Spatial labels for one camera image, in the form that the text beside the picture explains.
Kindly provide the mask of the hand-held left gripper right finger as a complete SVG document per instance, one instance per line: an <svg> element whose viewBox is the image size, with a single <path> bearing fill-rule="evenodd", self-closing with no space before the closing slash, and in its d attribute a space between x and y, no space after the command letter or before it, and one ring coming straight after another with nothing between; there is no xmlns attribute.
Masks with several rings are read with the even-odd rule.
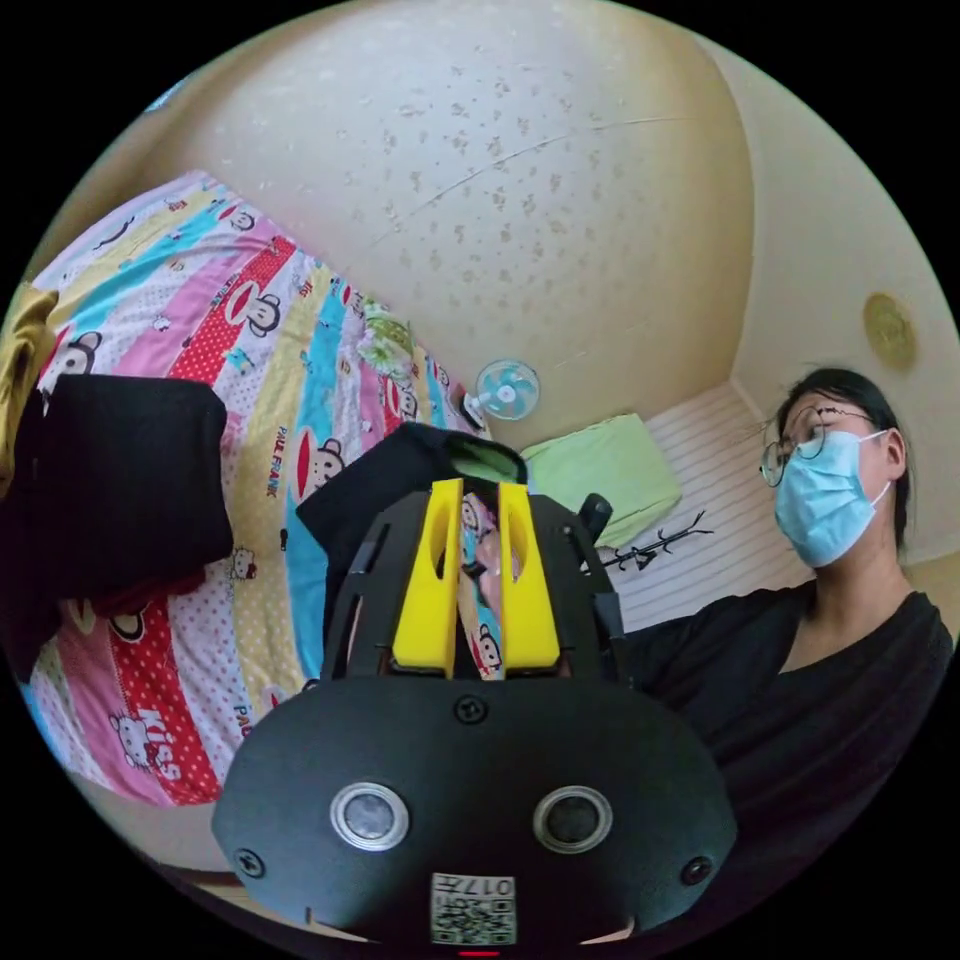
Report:
<svg viewBox="0 0 960 960"><path fill-rule="evenodd" d="M505 674L552 672L560 659L560 643L526 486L498 487L498 516Z"/></svg>

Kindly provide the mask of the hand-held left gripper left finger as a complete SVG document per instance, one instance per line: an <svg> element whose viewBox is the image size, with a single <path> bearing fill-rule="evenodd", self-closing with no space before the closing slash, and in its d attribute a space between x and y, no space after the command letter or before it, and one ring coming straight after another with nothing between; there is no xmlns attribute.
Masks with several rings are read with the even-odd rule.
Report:
<svg viewBox="0 0 960 960"><path fill-rule="evenodd" d="M392 644L402 672L454 674L462 499L460 478L435 483L427 496Z"/></svg>

